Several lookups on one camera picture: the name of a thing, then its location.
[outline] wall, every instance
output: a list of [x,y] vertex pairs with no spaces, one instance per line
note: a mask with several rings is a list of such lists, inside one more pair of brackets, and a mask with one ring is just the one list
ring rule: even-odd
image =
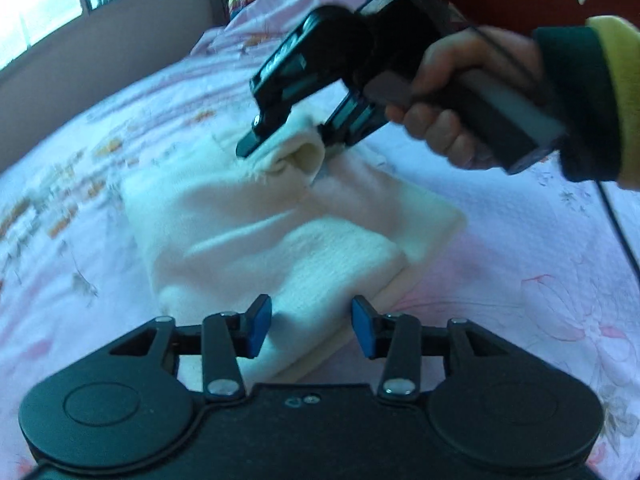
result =
[[223,21],[210,0],[116,0],[0,71],[0,171],[75,115],[174,63]]

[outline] white cloth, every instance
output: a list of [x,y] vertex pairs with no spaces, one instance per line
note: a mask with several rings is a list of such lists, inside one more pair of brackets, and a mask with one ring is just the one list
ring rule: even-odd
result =
[[[239,360],[246,382],[296,380],[350,337],[350,299],[381,312],[420,279],[464,224],[463,215],[366,162],[358,150],[326,158],[298,107],[248,159],[235,156],[246,126],[203,139],[124,181],[127,216],[164,314],[199,324],[273,298],[268,338]],[[180,378],[202,387],[199,364]]]

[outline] round black pad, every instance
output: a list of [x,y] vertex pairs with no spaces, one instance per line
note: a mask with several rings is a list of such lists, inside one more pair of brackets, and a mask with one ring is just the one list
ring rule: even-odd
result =
[[504,472],[584,460],[603,421],[597,396],[580,381],[505,357],[479,358],[448,378],[427,411],[450,446]]
[[170,446],[190,424],[191,395],[139,359],[80,361],[37,385],[20,406],[27,441],[56,463],[87,469],[125,467]]

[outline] black cable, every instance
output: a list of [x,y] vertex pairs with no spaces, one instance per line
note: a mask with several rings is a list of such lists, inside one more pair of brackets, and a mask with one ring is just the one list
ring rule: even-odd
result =
[[596,187],[598,188],[598,193],[600,194],[600,198],[602,199],[602,203],[604,205],[604,209],[607,211],[607,215],[609,216],[609,221],[613,227],[613,231],[616,233],[616,237],[620,242],[620,246],[625,253],[626,259],[629,262],[629,266],[631,266],[631,270],[634,272],[636,276],[636,280],[638,280],[638,287],[640,287],[640,265],[638,264],[638,260],[634,255],[633,250],[631,249],[631,245],[629,241],[626,239],[625,233],[620,227],[620,221],[616,216],[615,211],[613,211],[613,207],[611,206],[611,201],[607,195],[607,192],[604,189],[604,186],[601,182],[596,181]]
[[[540,83],[540,81],[538,81],[536,79],[536,77],[533,75],[531,70],[529,70],[524,65],[524,63],[522,63],[520,60],[518,60],[504,46],[502,46],[500,43],[495,41],[494,38],[492,38],[487,33],[485,33],[485,31],[480,29],[477,25],[474,25],[473,23],[470,23],[467,20],[465,20],[465,21],[466,21],[466,23],[468,25],[468,28],[470,28],[476,34],[478,34],[483,40],[485,40],[495,50],[500,52],[517,70],[519,70],[519,72],[529,82],[531,82],[532,85],[534,86],[534,88],[539,92],[539,94],[540,94],[539,97],[544,98],[544,100],[546,101],[546,98],[548,96],[546,95],[546,92],[543,92],[542,84]],[[616,213],[613,211],[613,207],[611,206],[611,202],[609,201],[609,197],[607,196],[607,193],[606,193],[604,187],[602,186],[602,183],[596,181],[595,184],[596,184],[596,187],[598,189],[598,193],[600,195],[600,198],[602,199],[602,203],[603,203],[604,209],[607,212],[607,216],[609,218],[609,222],[610,222],[611,226],[613,227],[613,231],[616,234],[616,237],[618,239],[620,247],[622,248],[623,252],[625,253],[625,256],[626,256],[626,259],[627,259],[627,261],[629,263],[629,266],[631,267],[631,270],[633,271],[633,274],[635,275],[636,280],[638,282],[638,288],[640,289],[640,265],[638,264],[638,260],[636,259],[636,256],[634,255],[634,252],[631,249],[631,245],[629,244],[628,240],[626,239],[626,236],[624,234],[624,231],[622,230],[622,227],[620,227],[620,222],[618,221],[618,218],[616,217]]]

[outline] bedsheet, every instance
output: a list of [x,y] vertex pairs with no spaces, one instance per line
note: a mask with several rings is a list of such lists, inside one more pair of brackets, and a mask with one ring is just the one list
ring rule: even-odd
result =
[[[122,209],[130,172],[256,113],[247,81],[310,8],[361,0],[258,0],[204,35],[185,60],[81,114],[0,176],[0,479],[33,466],[17,423],[36,382],[158,312]],[[336,84],[312,97],[331,110]],[[365,141],[388,171],[448,198],[466,232],[397,309],[443,325],[468,317],[591,386],[606,425],[590,465],[640,473],[640,298],[590,184],[553,158],[525,173],[450,168],[386,126]],[[636,250],[640,199],[611,189]],[[370,381],[382,364],[350,344],[309,381]],[[424,362],[425,388],[442,379]]]

